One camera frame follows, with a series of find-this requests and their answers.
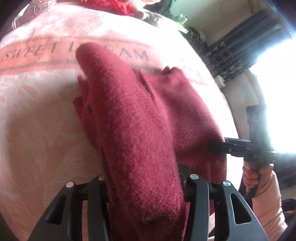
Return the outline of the pink jacket right forearm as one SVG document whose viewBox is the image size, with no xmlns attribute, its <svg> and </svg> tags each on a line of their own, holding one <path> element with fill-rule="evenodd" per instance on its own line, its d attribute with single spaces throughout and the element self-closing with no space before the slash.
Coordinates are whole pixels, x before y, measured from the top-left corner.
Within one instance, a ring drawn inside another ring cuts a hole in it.
<svg viewBox="0 0 296 241">
<path fill-rule="evenodd" d="M 252 199 L 253 212 L 262 225 L 269 240 L 278 240 L 287 229 L 281 208 L 281 193 L 274 171 L 260 194 Z"/>
</svg>

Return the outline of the person's right hand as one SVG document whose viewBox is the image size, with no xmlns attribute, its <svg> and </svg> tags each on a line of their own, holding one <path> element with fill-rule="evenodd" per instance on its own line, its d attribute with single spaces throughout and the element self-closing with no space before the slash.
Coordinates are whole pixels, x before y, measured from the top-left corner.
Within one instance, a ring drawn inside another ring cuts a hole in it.
<svg viewBox="0 0 296 241">
<path fill-rule="evenodd" d="M 253 188 L 259 184 L 259 175 L 263 176 L 260 188 L 266 186 L 272 176 L 274 164 L 263 164 L 258 171 L 251 169 L 250 162 L 244 162 L 243 165 L 243 183 L 248 188 Z"/>
</svg>

